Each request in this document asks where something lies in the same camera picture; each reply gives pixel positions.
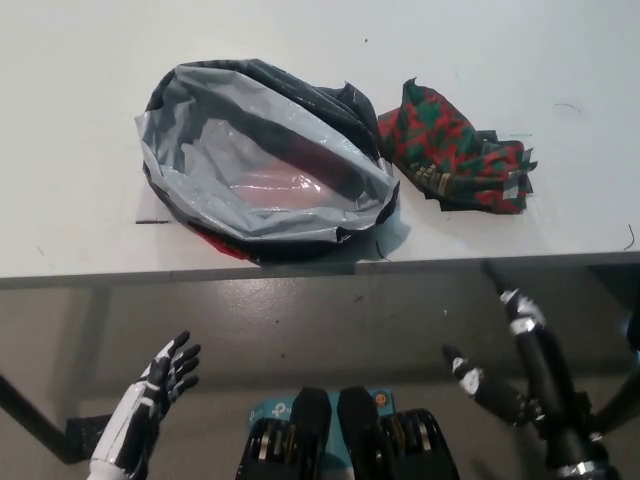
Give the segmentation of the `white and black left hand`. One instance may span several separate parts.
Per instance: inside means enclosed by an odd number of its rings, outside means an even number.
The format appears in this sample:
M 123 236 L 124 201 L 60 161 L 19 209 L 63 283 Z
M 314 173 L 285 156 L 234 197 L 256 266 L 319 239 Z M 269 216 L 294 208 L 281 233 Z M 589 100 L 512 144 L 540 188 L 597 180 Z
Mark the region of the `white and black left hand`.
M 199 378 L 199 344 L 189 345 L 184 331 L 170 340 L 121 397 L 89 462 L 89 480 L 145 479 L 160 433 L 172 405 Z

